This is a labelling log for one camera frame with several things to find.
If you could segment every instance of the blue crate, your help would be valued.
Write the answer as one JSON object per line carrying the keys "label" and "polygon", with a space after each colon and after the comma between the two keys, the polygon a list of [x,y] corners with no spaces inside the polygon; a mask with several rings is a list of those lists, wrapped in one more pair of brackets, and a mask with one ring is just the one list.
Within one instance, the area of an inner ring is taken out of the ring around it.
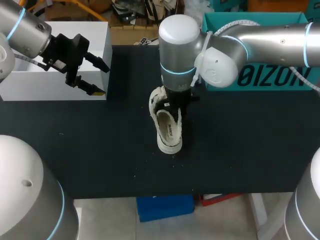
{"label": "blue crate", "polygon": [[[299,12],[212,12],[203,18],[202,31],[216,32],[224,25],[236,20],[251,20],[260,25],[289,25],[307,23],[303,13]],[[320,76],[320,68],[299,67],[298,71],[315,84]],[[287,67],[271,64],[253,63],[244,66],[237,80],[226,88],[207,85],[209,91],[309,91]]]}
{"label": "blue crate", "polygon": [[210,7],[214,9],[215,12],[230,12],[232,8],[240,6],[240,9],[246,10],[247,0],[209,0]]}
{"label": "blue crate", "polygon": [[140,222],[148,222],[193,213],[192,195],[137,197]]}
{"label": "blue crate", "polygon": [[305,16],[309,22],[320,22],[320,0],[310,0]]}

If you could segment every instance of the white robot arm cover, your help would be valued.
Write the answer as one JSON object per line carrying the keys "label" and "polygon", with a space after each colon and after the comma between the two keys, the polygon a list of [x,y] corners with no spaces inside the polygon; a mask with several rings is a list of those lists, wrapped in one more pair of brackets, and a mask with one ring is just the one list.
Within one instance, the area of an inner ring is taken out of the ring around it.
{"label": "white robot arm cover", "polygon": [[7,38],[0,33],[0,83],[13,71],[14,67],[15,54]]}

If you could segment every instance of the red object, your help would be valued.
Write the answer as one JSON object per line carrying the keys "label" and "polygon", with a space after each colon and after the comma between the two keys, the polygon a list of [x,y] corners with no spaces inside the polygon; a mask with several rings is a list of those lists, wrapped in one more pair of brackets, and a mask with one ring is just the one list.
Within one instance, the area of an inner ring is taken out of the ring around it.
{"label": "red object", "polygon": [[209,206],[209,205],[212,205],[212,204],[216,204],[216,203],[222,202],[224,200],[228,200],[228,199],[232,199],[232,198],[238,197],[240,195],[242,195],[242,193],[222,194],[221,196],[217,196],[217,197],[214,197],[214,198],[211,198],[211,199],[208,199],[208,200],[204,200],[203,196],[200,195],[199,199],[201,201],[201,204],[204,207],[206,207],[206,206]]}

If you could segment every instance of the white box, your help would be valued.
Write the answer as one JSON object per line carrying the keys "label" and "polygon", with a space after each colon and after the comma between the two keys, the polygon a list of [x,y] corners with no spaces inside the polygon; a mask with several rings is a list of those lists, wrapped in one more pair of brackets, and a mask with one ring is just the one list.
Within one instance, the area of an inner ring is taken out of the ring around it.
{"label": "white box", "polygon": [[[63,34],[73,39],[77,34],[90,41],[89,52],[101,57],[111,67],[112,44],[107,22],[48,22],[52,27],[52,35]],[[42,63],[42,57],[34,60]],[[105,73],[95,68],[92,63],[83,60],[78,76],[98,88],[108,91],[110,72]],[[68,100],[106,100],[104,96],[89,96],[78,87],[66,84],[66,74],[50,68],[48,72],[42,68],[15,60],[13,72],[0,84],[0,95],[4,101],[68,101]]]}

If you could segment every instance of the shoe insole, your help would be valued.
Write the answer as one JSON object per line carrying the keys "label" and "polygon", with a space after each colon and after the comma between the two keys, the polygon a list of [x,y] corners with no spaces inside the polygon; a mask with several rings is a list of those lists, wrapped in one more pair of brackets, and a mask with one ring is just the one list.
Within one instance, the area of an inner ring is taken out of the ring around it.
{"label": "shoe insole", "polygon": [[176,143],[177,136],[175,133],[177,132],[177,124],[171,120],[170,116],[165,112],[160,112],[157,115],[159,129],[161,136],[168,141],[169,143]]}

